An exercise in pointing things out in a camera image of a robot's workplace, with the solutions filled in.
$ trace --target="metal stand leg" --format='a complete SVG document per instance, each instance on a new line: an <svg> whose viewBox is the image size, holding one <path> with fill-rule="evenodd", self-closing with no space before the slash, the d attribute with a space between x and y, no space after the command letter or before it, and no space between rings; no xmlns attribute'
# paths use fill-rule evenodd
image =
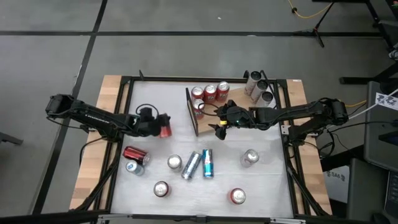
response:
<svg viewBox="0 0 398 224"><path fill-rule="evenodd" d="M297 32L294 32L293 35L297 35L297 36L308 36L308 33L310 33L309 36L312 36L314 38L317 39L319 45L321 45L321 47L325 47L325 44L323 44L322 38L318 33L318 28L321 25L321 22L323 21L323 19L326 17L326 15L328 14L329 10L331 9L331 7L334 5L334 1L332 2L332 4L329 6L329 8L326 10L326 12L323 14L322 18L319 20L319 22L316 24L316 26L312 29L312 30L300 30Z"/></svg>
<svg viewBox="0 0 398 224"><path fill-rule="evenodd" d="M370 81L375 81L375 82L389 81L389 77L393 76L397 72L398 72L398 63L396 62L390 67L386 68L380 74L376 75L375 77L372 78L340 77L339 81L340 84L346 84L346 85L366 85Z"/></svg>
<svg viewBox="0 0 398 224"><path fill-rule="evenodd" d="M322 170L325 172L337 167L348 166L350 165L352 158L363 160L363 145L322 159Z"/></svg>
<svg viewBox="0 0 398 224"><path fill-rule="evenodd" d="M24 140L9 136L8 134L0 133L0 142L11 142L20 146Z"/></svg>

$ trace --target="soda can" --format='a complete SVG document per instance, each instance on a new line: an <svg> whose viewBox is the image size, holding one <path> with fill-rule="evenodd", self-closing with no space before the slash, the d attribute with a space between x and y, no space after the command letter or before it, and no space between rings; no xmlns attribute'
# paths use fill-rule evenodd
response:
<svg viewBox="0 0 398 224"><path fill-rule="evenodd" d="M130 173L138 176L144 174L144 168L134 160L131 160L126 164L126 169Z"/></svg>
<svg viewBox="0 0 398 224"><path fill-rule="evenodd" d="M191 99L203 99L203 96L205 95L205 92L203 91L203 88L200 86L195 86L191 90Z"/></svg>
<svg viewBox="0 0 398 224"><path fill-rule="evenodd" d="M201 112L205 108L205 105L204 104L200 105L201 103L204 103L203 100L201 100L201 99L195 99L192 102L193 112L194 112L195 116L197 117L197 119L202 119L205 116Z"/></svg>
<svg viewBox="0 0 398 224"><path fill-rule="evenodd" d="M246 86L244 87L244 94L246 96L251 95L254 87L256 86L257 82L260 81L260 79L261 79L261 74L259 72L254 71L250 74L250 76L248 78L248 82L246 83Z"/></svg>
<svg viewBox="0 0 398 224"><path fill-rule="evenodd" d="M259 158L260 156L255 150L249 149L241 157L241 164L243 167L249 167L255 164Z"/></svg>
<svg viewBox="0 0 398 224"><path fill-rule="evenodd" d="M213 163L213 150L204 149L202 153L202 163L203 163L203 176L207 179L212 179L214 177L214 163Z"/></svg>
<svg viewBox="0 0 398 224"><path fill-rule="evenodd" d="M159 181L154 186L154 194L158 197L166 197L170 195L171 191L171 187L164 181Z"/></svg>
<svg viewBox="0 0 398 224"><path fill-rule="evenodd" d="M217 88L214 85L207 85L205 87L205 97L203 101L212 103L216 100Z"/></svg>
<svg viewBox="0 0 398 224"><path fill-rule="evenodd" d="M264 93L261 93L259 100L257 100L256 106L268 107L268 105L272 102L273 99L274 96L272 96L272 93L265 91Z"/></svg>
<svg viewBox="0 0 398 224"><path fill-rule="evenodd" d="M191 157L189 158L187 164L184 167L184 170L181 173L181 177L184 178L185 180L192 179L192 176L199 165L200 159L201 159L201 154L197 152L192 152Z"/></svg>
<svg viewBox="0 0 398 224"><path fill-rule="evenodd" d="M216 101L225 102L228 97L229 84L228 82L220 82L217 85Z"/></svg>
<svg viewBox="0 0 398 224"><path fill-rule="evenodd" d="M235 188L228 193L228 198L232 203L240 205L246 200L246 193L240 188Z"/></svg>
<svg viewBox="0 0 398 224"><path fill-rule="evenodd" d="M143 151L141 149L138 149L136 147L132 146L126 146L123 151L123 156L126 159L132 159L137 161L139 165L145 166L148 164L150 155L146 151Z"/></svg>
<svg viewBox="0 0 398 224"><path fill-rule="evenodd" d="M253 89L253 92L250 95L251 101L253 103L257 103L257 100L260 98L261 93L267 91L267 88L268 88L268 83L265 80L258 81Z"/></svg>
<svg viewBox="0 0 398 224"><path fill-rule="evenodd" d="M182 170L182 160L178 155L171 155L169 159L167 159L167 165L174 172L180 172Z"/></svg>

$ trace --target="black table leg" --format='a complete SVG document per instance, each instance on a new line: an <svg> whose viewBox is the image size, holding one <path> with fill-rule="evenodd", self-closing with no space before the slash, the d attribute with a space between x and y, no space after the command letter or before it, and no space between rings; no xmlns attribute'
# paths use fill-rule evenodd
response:
<svg viewBox="0 0 398 224"><path fill-rule="evenodd" d="M325 172L337 167L348 166L352 158L363 160L363 145L322 159L322 170Z"/></svg>
<svg viewBox="0 0 398 224"><path fill-rule="evenodd" d="M346 85L366 85L370 81L382 82L388 81L388 78L393 76L398 72L398 63L392 64L390 67L382 71L380 74L372 78L362 78L362 77L340 77L340 84Z"/></svg>
<svg viewBox="0 0 398 224"><path fill-rule="evenodd" d="M8 134L0 133L0 142L11 142L20 146L24 140L9 136Z"/></svg>

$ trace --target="table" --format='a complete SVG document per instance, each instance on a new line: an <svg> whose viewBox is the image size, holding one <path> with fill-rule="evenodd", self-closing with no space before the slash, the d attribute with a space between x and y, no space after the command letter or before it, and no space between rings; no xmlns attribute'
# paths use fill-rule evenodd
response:
<svg viewBox="0 0 398 224"><path fill-rule="evenodd" d="M97 107L112 113L114 112L114 108L117 103L116 99L119 91L123 92L128 91L128 85L124 86L123 89L119 89L122 79L123 77L120 75L104 76L103 84L96 104ZM285 99L283 99L282 97L281 98L282 107L284 107L286 103L290 103L291 106L307 103L301 80L287 80L286 84L289 90L290 102L286 102ZM124 97L122 97L121 99L122 102L120 103L120 111L124 111L124 105L125 105L124 102L126 101L125 97L126 95L127 94L123 94ZM307 120L308 118L303 118L303 119L297 119L294 122L295 124L302 124ZM88 141L92 141L97 138L99 138L98 133L90 133L88 136ZM311 137L308 137L306 141L315 144L315 140ZM86 147L83 155L83 160L80 166L79 174L77 177L72 201L70 203L70 208L75 208L79 206L97 184L101 174L101 167L105 159L105 154L104 154L105 148L106 148L105 141L98 141ZM329 198L325 187L325 181L323 179L323 172L320 165L317 149L315 149L313 146L304 145L300 146L299 151L300 151L300 158L302 161L303 176L307 188L312 193L315 200L322 206L322 208L326 212L331 213ZM107 159L111 160L112 157L113 155L111 154L109 157L107 157ZM106 208L106 202L108 198L108 188L109 188L109 183L105 185L101 201L97 204L95 209ZM295 192L296 192L298 212L304 213L305 206L303 204L300 191L297 187L295 188Z"/></svg>

